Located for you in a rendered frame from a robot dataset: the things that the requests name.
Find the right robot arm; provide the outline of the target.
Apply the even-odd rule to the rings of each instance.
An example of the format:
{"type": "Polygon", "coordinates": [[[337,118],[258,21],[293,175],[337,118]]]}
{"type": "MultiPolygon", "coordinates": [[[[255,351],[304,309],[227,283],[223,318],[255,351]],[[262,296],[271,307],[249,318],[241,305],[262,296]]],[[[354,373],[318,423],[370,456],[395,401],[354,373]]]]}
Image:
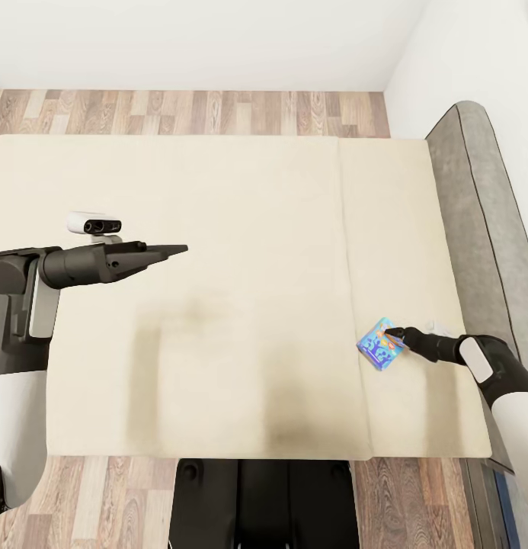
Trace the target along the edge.
{"type": "Polygon", "coordinates": [[[460,335],[437,319],[424,332],[413,326],[386,329],[427,360],[465,365],[491,409],[528,505],[528,370],[504,340],[492,335],[460,335]]]}

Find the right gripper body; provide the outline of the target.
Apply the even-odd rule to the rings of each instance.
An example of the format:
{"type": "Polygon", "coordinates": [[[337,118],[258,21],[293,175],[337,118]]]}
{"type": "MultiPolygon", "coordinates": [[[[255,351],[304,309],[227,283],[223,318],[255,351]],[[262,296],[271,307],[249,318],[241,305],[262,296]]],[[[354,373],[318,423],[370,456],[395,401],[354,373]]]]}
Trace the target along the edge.
{"type": "Polygon", "coordinates": [[[436,363],[437,360],[443,360],[438,351],[438,344],[442,338],[442,335],[423,333],[419,329],[409,326],[402,340],[411,350],[436,363]]]}

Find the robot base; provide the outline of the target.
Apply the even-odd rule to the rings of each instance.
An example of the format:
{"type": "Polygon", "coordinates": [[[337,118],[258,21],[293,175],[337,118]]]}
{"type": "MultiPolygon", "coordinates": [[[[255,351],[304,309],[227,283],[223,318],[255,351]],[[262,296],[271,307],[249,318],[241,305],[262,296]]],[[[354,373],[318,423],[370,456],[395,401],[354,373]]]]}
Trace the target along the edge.
{"type": "Polygon", "coordinates": [[[349,460],[179,458],[168,549],[360,549],[349,460]]]}

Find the board game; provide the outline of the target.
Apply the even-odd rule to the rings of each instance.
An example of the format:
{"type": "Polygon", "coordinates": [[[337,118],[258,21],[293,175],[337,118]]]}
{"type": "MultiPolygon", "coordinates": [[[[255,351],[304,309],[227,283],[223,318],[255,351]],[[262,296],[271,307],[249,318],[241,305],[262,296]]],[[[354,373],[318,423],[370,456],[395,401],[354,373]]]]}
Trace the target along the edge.
{"type": "Polygon", "coordinates": [[[406,346],[402,338],[385,333],[386,329],[394,327],[395,324],[388,317],[383,317],[357,344],[380,371],[384,371],[406,346]]]}

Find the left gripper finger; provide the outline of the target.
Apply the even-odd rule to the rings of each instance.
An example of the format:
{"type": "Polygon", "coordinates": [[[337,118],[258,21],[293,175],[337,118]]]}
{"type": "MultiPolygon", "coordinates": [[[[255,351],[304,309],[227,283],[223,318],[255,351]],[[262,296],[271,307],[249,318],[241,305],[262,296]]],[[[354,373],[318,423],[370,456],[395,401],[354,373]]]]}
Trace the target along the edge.
{"type": "Polygon", "coordinates": [[[137,249],[139,247],[143,248],[143,252],[153,252],[153,251],[165,251],[168,255],[176,255],[188,250],[188,245],[147,245],[145,242],[138,242],[137,244],[129,244],[125,246],[125,249],[137,249]]]}
{"type": "Polygon", "coordinates": [[[107,269],[110,269],[112,278],[120,280],[127,274],[131,274],[133,269],[143,268],[165,260],[168,260],[167,252],[153,251],[111,253],[106,255],[104,261],[107,269]]]}

